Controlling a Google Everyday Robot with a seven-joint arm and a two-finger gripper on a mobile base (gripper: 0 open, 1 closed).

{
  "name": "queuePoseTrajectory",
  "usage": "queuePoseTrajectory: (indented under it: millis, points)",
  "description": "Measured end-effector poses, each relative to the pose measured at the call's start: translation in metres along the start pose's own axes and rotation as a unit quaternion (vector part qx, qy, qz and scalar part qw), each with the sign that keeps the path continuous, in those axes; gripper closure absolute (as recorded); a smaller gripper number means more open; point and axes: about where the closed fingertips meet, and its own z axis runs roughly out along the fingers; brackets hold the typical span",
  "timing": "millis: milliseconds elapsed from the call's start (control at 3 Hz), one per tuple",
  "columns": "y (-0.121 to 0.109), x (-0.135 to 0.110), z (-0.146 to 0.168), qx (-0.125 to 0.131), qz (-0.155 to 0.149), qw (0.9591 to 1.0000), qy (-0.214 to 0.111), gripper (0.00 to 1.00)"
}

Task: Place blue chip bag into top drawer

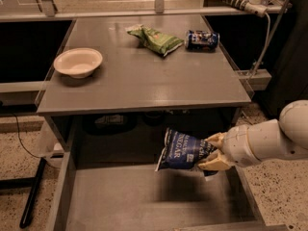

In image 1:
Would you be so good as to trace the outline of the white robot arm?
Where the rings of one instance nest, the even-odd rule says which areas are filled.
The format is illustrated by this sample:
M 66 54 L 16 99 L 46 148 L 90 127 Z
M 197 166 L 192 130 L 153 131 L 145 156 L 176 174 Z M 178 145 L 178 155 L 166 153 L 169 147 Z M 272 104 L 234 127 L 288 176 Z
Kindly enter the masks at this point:
M 207 139 L 217 150 L 196 163 L 202 170 L 251 167 L 266 160 L 308 158 L 308 101 L 288 104 L 278 119 L 240 125 Z

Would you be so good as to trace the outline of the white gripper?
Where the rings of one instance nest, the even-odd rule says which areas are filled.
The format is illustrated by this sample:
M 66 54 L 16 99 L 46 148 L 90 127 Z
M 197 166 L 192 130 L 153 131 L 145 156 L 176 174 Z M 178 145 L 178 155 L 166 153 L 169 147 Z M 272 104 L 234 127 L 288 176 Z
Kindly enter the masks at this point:
M 254 155 L 248 142 L 248 126 L 240 125 L 231 128 L 226 134 L 216 133 L 206 139 L 217 149 L 206 159 L 196 165 L 202 170 L 227 170 L 234 164 L 238 167 L 259 165 L 261 161 Z

